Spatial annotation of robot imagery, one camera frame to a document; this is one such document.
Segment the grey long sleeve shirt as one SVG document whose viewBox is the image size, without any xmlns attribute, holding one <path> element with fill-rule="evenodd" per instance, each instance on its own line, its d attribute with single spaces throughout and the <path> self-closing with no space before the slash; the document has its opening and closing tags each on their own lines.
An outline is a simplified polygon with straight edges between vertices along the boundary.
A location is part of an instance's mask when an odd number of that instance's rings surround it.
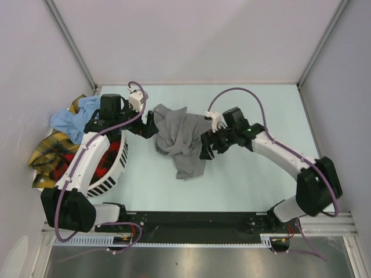
<svg viewBox="0 0 371 278">
<path fill-rule="evenodd" d="M 159 130 L 155 136 L 155 148 L 173 159 L 176 178 L 188 180 L 202 176 L 206 162 L 199 158 L 201 135 L 211 129 L 211 124 L 204 116 L 189 113 L 187 107 L 171 110 L 159 104 L 153 112 Z"/>
</svg>

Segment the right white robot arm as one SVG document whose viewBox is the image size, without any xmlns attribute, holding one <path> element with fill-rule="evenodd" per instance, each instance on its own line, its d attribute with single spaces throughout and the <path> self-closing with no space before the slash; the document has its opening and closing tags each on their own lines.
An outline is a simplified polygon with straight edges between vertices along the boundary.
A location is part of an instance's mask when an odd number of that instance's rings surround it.
<svg viewBox="0 0 371 278">
<path fill-rule="evenodd" d="M 334 163 L 328 157 L 316 159 L 283 147 L 269 137 L 263 125 L 250 125 L 238 107 L 223 114 L 206 112 L 204 118 L 211 122 L 211 128 L 201 135 L 201 160 L 212 160 L 216 153 L 238 145 L 274 162 L 295 180 L 295 195 L 267 211 L 267 225 L 273 232 L 282 232 L 297 217 L 323 213 L 342 196 Z"/>
</svg>

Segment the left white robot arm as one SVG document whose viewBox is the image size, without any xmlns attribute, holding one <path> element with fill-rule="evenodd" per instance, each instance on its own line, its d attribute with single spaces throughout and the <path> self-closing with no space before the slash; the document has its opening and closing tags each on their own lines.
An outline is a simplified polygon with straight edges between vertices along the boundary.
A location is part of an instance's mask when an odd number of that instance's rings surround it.
<svg viewBox="0 0 371 278">
<path fill-rule="evenodd" d="M 82 142 L 72 162 L 54 188 L 45 188 L 41 193 L 47 222 L 55 231 L 88 232 L 106 223 L 117 232 L 127 227 L 128 217 L 123 205 L 92 204 L 90 198 L 108 192 L 124 171 L 128 147 L 124 130 L 146 139 L 158 132 L 152 111 L 148 112 L 146 122 L 141 118 L 147 98 L 147 93 L 140 89 L 132 90 L 128 98 L 119 94 L 101 96 L 100 108 L 85 125 Z M 115 142 L 119 144 L 119 151 L 108 169 L 113 176 L 92 186 L 101 159 Z"/>
</svg>

